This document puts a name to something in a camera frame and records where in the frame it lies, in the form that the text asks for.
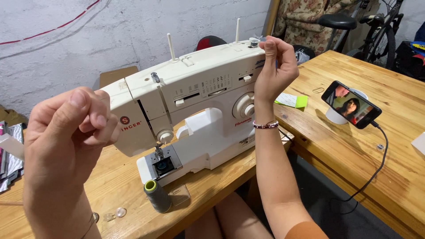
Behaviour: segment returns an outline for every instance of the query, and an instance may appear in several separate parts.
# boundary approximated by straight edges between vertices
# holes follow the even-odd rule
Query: orange sleeve
[[[329,239],[315,222],[300,222],[291,228],[285,239]]]

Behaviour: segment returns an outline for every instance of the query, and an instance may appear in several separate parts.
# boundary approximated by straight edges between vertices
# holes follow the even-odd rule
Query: woman on screen
[[[355,114],[360,109],[360,102],[357,98],[351,98],[344,102],[342,107],[337,107],[336,110],[341,113],[347,120],[351,121],[353,124],[356,124]]]

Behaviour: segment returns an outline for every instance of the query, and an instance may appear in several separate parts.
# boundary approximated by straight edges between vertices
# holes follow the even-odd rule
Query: phone screen
[[[365,117],[365,120],[370,121],[371,117],[368,113],[374,110],[368,102],[342,85],[334,88],[326,102],[353,125],[357,125]]]

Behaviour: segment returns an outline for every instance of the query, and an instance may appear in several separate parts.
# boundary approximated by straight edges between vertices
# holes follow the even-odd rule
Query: red wire
[[[61,27],[64,27],[64,26],[66,26],[66,25],[70,24],[71,22],[73,22],[73,21],[77,20],[80,16],[82,16],[85,12],[87,12],[87,10],[88,10],[88,9],[90,9],[92,6],[94,6],[94,5],[95,5],[96,3],[98,3],[98,2],[100,2],[100,0],[97,0],[96,2],[92,3],[90,6],[88,6],[88,7],[84,10],[84,12],[82,12],[80,15],[78,15],[76,18],[72,19],[71,21],[69,21],[69,22],[67,22],[67,23],[63,24],[62,26],[56,27],[55,29],[52,29],[52,30],[49,30],[49,31],[45,31],[45,32],[39,33],[39,34],[34,35],[34,36],[32,36],[32,37],[24,38],[24,39],[22,39],[22,40],[16,40],[16,41],[10,41],[10,42],[3,42],[3,43],[0,43],[0,45],[10,44],[10,43],[17,43],[17,42],[20,42],[20,41],[23,41],[23,40],[28,40],[28,39],[31,39],[31,38],[33,38],[33,37],[37,37],[37,36],[40,36],[40,35],[43,35],[43,34],[49,33],[49,32],[51,32],[51,31],[54,31],[54,30],[56,30],[56,29],[59,29],[59,28],[61,28]]]

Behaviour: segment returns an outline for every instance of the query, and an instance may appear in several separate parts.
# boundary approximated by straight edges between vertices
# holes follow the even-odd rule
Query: smartphone
[[[376,105],[337,80],[326,89],[322,100],[358,129],[364,129],[382,113]]]

